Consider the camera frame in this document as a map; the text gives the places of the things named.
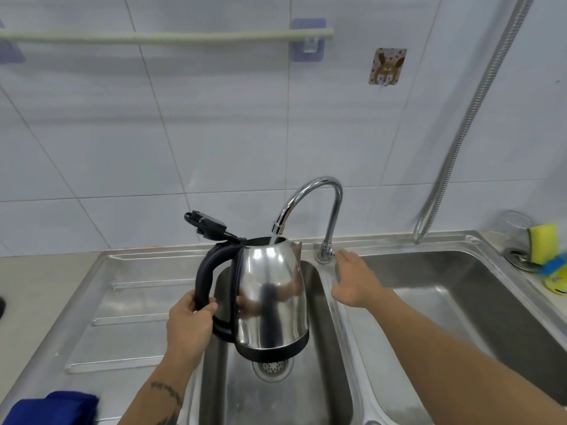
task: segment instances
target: tattoo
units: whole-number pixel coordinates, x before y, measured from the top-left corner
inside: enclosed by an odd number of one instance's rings
[[[172,388],[171,386],[169,386],[167,383],[163,383],[163,382],[152,382],[150,383],[150,388],[152,389],[159,389],[159,390],[166,390],[167,393],[170,395],[171,398],[175,398],[175,402],[177,403],[177,407],[181,407],[183,405],[183,400],[181,399],[181,397],[179,396],[179,392],[177,392],[176,390],[174,390],[174,388]]]
[[[169,418],[165,418],[155,425],[177,425],[177,416],[179,416],[179,412],[173,412]]]

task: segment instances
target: blue cloth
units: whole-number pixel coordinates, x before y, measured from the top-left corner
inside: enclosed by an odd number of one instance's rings
[[[99,399],[73,391],[56,391],[46,398],[19,400],[4,425],[91,425]]]

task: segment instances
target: sink basin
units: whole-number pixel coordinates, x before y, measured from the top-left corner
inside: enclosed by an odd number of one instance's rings
[[[475,256],[449,250],[364,260],[406,303],[567,405],[567,352]],[[432,424],[372,316],[347,314],[380,407],[400,425]]]
[[[216,282],[217,315],[228,319],[228,269]],[[283,363],[252,363],[212,337],[203,357],[198,423],[349,424],[353,402],[319,274],[301,262],[311,339]]]

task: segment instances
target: person's left arm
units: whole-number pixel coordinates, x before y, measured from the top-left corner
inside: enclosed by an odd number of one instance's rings
[[[185,389],[201,362],[213,329],[216,303],[195,312],[195,292],[186,293],[170,310],[167,350],[140,388],[118,425],[175,425]]]

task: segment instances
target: running water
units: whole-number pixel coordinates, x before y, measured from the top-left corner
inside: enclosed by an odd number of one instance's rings
[[[272,234],[272,238],[270,238],[270,244],[268,246],[273,246],[274,244],[276,244],[278,237],[278,234]]]

